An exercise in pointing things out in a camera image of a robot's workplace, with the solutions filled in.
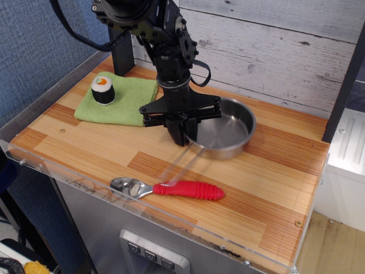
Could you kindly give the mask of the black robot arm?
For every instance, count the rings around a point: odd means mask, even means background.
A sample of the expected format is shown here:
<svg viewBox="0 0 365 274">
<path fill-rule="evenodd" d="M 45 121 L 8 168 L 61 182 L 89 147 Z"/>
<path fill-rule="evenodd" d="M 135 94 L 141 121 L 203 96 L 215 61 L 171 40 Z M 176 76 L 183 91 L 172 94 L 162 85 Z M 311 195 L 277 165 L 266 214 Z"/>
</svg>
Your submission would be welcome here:
<svg viewBox="0 0 365 274">
<path fill-rule="evenodd" d="M 209 66 L 196 60 L 197 42 L 173 1 L 95 1 L 92 11 L 110 29 L 134 35 L 156 68 L 163 96 L 140 107 L 146 127 L 164 126 L 184 146 L 187 136 L 197 138 L 202 120 L 221 116 L 220 97 L 190 87 L 193 66 Z"/>
</svg>

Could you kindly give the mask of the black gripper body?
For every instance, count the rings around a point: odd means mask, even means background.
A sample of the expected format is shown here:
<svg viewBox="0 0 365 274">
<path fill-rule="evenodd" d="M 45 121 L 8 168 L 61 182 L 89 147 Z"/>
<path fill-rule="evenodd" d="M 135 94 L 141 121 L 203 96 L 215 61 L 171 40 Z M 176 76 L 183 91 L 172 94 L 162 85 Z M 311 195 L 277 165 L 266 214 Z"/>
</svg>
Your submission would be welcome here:
<svg viewBox="0 0 365 274">
<path fill-rule="evenodd" d="M 221 117 L 219 96 L 195 92 L 188 81 L 158 81 L 157 84 L 162 88 L 163 96 L 139 109 L 146 127 L 166 126 L 169 119 L 184 122 L 196 118 L 200 122 Z"/>
</svg>

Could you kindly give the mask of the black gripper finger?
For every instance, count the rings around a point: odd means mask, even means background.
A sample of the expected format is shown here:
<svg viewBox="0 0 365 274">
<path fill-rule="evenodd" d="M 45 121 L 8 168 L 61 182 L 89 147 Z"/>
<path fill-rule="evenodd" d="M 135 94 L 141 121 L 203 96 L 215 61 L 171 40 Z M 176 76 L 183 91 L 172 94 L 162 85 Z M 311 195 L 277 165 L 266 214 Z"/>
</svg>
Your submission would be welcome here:
<svg viewBox="0 0 365 274">
<path fill-rule="evenodd" d="M 199 121 L 197 118 L 189 118 L 185 121 L 185 135 L 191 140 L 197 140 L 198 134 L 198 124 Z"/>
<path fill-rule="evenodd" d="M 176 145 L 185 146 L 185 136 L 181 122 L 166 120 L 166 128 Z"/>
</svg>

